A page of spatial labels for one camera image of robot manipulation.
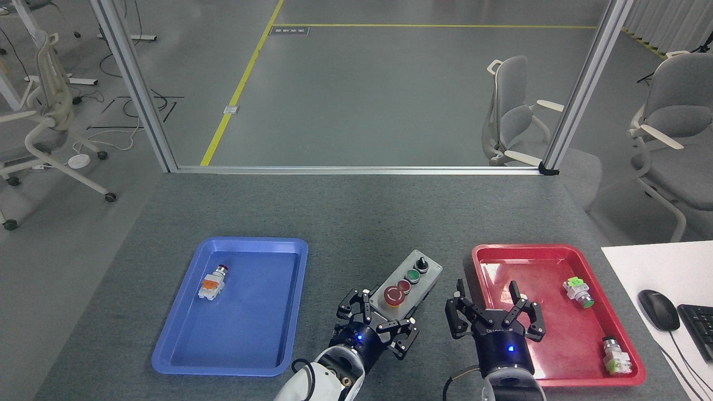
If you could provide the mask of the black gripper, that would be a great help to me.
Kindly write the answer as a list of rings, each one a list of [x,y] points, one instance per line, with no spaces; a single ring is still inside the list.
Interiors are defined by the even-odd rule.
[[[478,311],[478,306],[465,298],[465,284],[458,279],[453,298],[446,301],[445,313],[453,339],[473,337],[482,378],[504,368],[520,368],[535,373],[525,338],[539,343],[546,334],[540,304],[523,295],[517,282],[509,284],[514,306],[507,311]],[[517,321],[525,312],[529,325]]]
[[[336,316],[345,322],[337,322],[329,346],[342,345],[355,350],[362,360],[365,373],[369,373],[387,348],[397,359],[404,359],[417,338],[417,322],[414,317],[390,320],[376,324],[371,303],[372,291],[353,289],[337,307]]]

